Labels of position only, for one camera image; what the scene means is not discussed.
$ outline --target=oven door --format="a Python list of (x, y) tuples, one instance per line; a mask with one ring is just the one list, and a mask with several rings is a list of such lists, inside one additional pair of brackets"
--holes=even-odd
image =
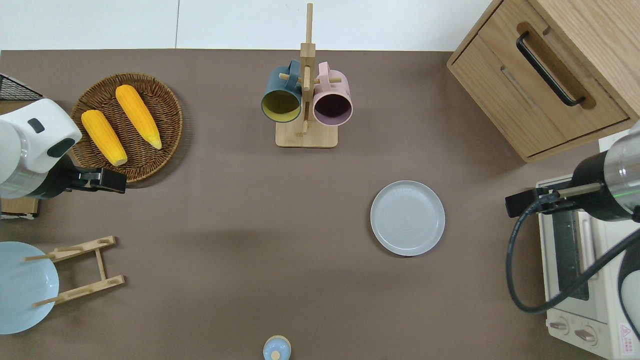
[[(584, 211), (540, 215), (540, 232), (545, 274), (545, 296), (556, 296), (596, 259), (592, 217)], [(573, 292), (555, 308), (607, 323), (604, 279), (600, 274)]]

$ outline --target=white plate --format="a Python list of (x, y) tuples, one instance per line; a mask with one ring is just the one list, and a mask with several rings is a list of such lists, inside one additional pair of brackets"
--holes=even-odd
[(53, 302), (31, 306), (58, 296), (58, 272), (53, 262), (22, 260), (43, 254), (29, 244), (0, 242), (0, 334), (13, 334), (36, 325), (53, 307)]
[(440, 241), (444, 207), (426, 185), (396, 181), (373, 200), (371, 229), (387, 250), (403, 256), (420, 255)]

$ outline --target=corn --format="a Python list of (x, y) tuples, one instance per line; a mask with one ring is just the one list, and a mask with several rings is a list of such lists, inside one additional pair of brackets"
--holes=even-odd
[(104, 114), (99, 110), (87, 110), (82, 114), (81, 120), (89, 137), (113, 166), (127, 162), (127, 154)]
[(116, 99), (140, 136), (156, 149), (162, 149), (160, 133), (154, 118), (136, 89), (131, 85), (120, 85), (116, 88)]

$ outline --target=warning label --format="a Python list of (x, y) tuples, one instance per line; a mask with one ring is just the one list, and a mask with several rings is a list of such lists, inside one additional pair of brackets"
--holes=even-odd
[(622, 354), (633, 355), (634, 352), (634, 333), (631, 326), (627, 323), (620, 324), (620, 345), (622, 346)]

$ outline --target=wooden mug rack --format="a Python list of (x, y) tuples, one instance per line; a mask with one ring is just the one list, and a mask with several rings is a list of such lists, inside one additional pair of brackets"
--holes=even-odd
[(307, 41), (300, 44), (300, 74), (302, 82), (302, 104), (300, 116), (292, 122), (276, 124), (276, 144), (280, 147), (320, 147), (330, 148), (338, 145), (338, 127), (326, 126), (318, 122), (311, 114), (314, 100), (316, 78), (316, 45), (311, 42), (311, 28), (314, 5), (307, 4)]

